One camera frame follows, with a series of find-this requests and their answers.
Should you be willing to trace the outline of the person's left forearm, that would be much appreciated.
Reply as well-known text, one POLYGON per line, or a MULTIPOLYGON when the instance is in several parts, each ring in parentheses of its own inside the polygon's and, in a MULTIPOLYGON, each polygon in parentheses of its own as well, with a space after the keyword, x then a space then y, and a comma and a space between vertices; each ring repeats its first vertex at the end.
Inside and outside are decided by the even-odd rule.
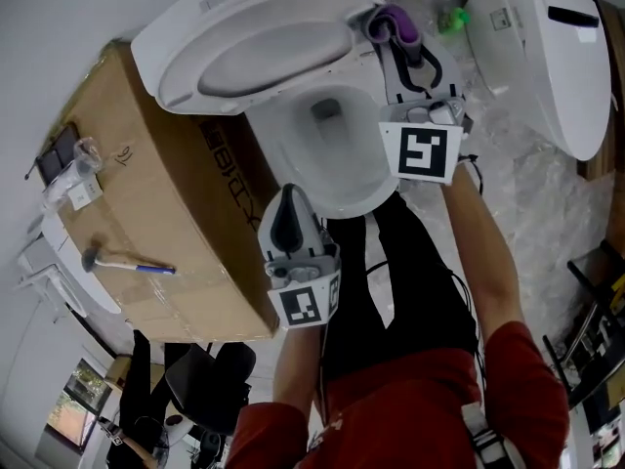
POLYGON ((272 382, 272 399, 309 417, 319 374, 322 326, 286 332, 272 382))

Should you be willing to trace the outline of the white blue toilet brush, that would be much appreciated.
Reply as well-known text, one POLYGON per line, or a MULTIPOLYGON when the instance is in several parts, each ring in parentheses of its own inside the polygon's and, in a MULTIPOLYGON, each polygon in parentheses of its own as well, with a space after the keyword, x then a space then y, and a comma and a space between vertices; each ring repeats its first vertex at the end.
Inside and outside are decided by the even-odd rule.
POLYGON ((104 260, 100 255, 100 248, 98 246, 90 246, 83 251, 81 256, 81 265, 86 273, 92 272, 96 267, 169 276, 175 275, 177 273, 175 268, 170 267, 150 266, 130 262, 116 262, 104 260))

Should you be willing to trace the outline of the purple grey cleaning cloth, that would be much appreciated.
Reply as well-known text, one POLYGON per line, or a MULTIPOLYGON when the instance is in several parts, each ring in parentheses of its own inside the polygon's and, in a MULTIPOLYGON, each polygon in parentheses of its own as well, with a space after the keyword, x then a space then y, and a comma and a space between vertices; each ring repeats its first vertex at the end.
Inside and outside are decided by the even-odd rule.
POLYGON ((363 20, 363 34, 375 44, 394 42, 411 66, 422 61, 422 35, 412 19, 398 5, 385 4, 375 7, 363 20))

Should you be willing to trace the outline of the person's right forearm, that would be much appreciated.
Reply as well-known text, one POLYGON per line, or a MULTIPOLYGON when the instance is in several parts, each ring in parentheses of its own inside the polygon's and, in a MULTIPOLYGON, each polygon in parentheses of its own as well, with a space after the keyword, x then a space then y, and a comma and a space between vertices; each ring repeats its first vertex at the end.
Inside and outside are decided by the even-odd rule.
POLYGON ((480 330, 488 340, 503 325, 523 321, 516 265, 465 166, 456 167, 442 194, 480 330))

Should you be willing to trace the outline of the green bottle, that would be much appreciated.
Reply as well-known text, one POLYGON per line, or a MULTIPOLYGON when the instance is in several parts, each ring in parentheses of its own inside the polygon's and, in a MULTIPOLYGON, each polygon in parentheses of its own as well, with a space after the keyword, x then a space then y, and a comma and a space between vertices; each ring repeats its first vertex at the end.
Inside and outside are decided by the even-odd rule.
POLYGON ((453 34, 461 31, 471 21, 470 14, 461 7, 442 11, 438 15, 437 28, 440 34, 453 34))

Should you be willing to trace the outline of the wooden step platform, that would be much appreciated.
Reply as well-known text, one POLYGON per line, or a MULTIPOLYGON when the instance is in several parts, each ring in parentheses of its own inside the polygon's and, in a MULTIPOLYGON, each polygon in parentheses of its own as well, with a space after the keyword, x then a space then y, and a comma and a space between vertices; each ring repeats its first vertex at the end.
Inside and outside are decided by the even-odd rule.
POLYGON ((577 174, 588 182, 613 174, 614 182, 605 239, 625 254, 625 9, 595 0, 604 25, 611 74, 610 113, 604 142, 577 174))

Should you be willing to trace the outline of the white toilet lid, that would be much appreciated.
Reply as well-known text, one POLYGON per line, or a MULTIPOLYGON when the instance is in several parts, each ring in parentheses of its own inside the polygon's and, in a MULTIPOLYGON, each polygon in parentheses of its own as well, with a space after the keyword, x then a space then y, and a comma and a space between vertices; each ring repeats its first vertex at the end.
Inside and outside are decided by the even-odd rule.
POLYGON ((357 56, 383 0, 179 0, 132 41, 145 88, 178 114, 240 114, 357 56))

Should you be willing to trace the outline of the white egg-shaped smart toilet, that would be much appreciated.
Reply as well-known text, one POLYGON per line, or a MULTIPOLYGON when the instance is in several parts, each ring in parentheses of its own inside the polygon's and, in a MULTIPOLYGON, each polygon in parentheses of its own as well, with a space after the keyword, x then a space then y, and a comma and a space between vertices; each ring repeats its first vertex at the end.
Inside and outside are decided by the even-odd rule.
POLYGON ((568 155, 593 158, 611 104, 595 0, 468 0, 465 8, 479 73, 497 103, 568 155))

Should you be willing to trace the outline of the person's red shirt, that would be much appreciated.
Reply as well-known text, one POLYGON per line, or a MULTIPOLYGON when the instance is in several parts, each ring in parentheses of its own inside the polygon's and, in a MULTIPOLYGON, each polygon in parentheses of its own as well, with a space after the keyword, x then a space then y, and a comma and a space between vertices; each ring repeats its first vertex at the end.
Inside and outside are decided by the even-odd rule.
POLYGON ((484 402, 487 424, 527 469, 558 469, 569 430, 562 384, 528 328, 513 321, 485 347, 486 385, 465 351, 438 349, 332 382, 330 418, 315 438, 293 406, 259 403, 238 418, 226 469, 476 469, 462 408, 484 402))

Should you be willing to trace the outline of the person's black trousers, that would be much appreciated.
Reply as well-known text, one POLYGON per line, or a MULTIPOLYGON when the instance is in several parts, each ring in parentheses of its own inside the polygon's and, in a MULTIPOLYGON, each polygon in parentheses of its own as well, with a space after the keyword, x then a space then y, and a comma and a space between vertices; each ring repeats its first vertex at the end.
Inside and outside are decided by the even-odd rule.
POLYGON ((473 370, 477 324, 423 223, 397 192, 373 215, 389 267, 394 318, 383 323, 369 290, 364 217, 328 221, 342 273, 321 361, 324 383, 403 358, 451 360, 473 370))

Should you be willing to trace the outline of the large cardboard box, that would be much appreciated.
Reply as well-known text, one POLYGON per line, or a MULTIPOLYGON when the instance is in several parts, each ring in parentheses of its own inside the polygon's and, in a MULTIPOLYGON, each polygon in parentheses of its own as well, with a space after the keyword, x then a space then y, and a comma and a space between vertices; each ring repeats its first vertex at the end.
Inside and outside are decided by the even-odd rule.
POLYGON ((113 42, 65 105, 70 122, 104 161, 103 195, 59 212, 79 251, 97 244, 104 260, 177 271, 91 272, 133 326, 160 342, 272 337, 257 229, 278 186, 247 119, 164 110, 129 45, 113 42))

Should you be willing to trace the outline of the black office chair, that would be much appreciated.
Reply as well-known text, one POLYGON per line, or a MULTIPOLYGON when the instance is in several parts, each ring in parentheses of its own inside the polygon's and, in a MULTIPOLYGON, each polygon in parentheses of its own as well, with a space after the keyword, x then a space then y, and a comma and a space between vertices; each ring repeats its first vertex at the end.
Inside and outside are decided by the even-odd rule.
POLYGON ((165 378, 176 409, 194 424, 231 436, 240 411, 249 403, 247 383, 256 354, 243 342, 228 342, 213 357, 197 344, 172 364, 165 378))

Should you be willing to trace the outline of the white toilet bowl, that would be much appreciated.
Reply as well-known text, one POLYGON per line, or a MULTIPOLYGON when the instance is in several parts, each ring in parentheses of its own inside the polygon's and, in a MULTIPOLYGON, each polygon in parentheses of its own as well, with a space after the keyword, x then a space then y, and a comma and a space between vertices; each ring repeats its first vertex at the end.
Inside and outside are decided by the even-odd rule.
POLYGON ((295 89, 245 115, 277 182, 302 188, 324 218, 365 215, 397 187, 379 130, 380 106, 364 90, 295 89))

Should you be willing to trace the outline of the window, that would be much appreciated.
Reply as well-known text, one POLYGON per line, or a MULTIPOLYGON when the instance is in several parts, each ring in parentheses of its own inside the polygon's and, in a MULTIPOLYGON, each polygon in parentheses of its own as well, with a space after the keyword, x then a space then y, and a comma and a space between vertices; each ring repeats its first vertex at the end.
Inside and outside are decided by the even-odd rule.
POLYGON ((45 430, 73 451, 83 453, 110 393, 104 378, 82 359, 63 386, 45 430))

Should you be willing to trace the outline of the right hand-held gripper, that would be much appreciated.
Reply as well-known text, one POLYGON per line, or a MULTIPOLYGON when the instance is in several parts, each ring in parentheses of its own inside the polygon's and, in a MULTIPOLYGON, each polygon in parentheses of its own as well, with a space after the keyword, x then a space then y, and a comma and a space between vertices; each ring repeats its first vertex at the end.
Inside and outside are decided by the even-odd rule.
POLYGON ((450 184, 468 137, 465 103, 457 98, 464 88, 459 64, 436 40, 423 42, 419 67, 408 63, 395 41, 379 45, 377 52, 389 104, 381 110, 379 127, 392 175, 450 184))

